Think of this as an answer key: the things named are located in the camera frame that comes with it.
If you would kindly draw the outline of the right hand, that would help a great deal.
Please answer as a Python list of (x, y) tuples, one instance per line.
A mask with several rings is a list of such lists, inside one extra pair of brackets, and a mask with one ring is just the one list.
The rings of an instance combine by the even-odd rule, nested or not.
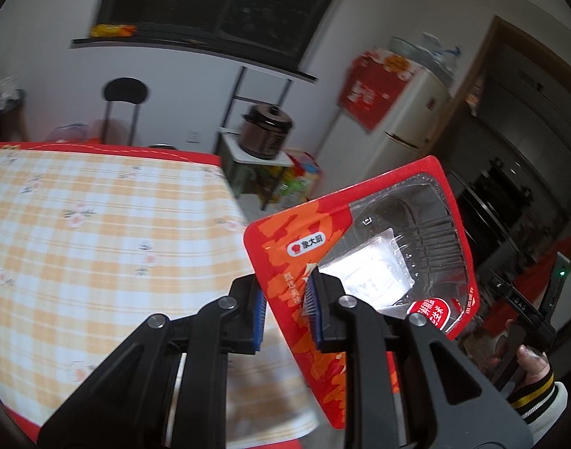
[[(499, 339), (499, 343), (495, 348), (495, 354), (488, 358), (486, 367), (491, 371), (495, 371), (502, 362), (502, 358), (505, 357), (508, 352), (509, 348), (507, 344), (504, 343), (502, 339)], [(530, 346), (520, 345), (515, 355), (520, 369), (524, 372), (516, 384), (517, 388), (534, 384), (545, 378), (550, 372), (550, 363), (545, 353), (538, 355)]]

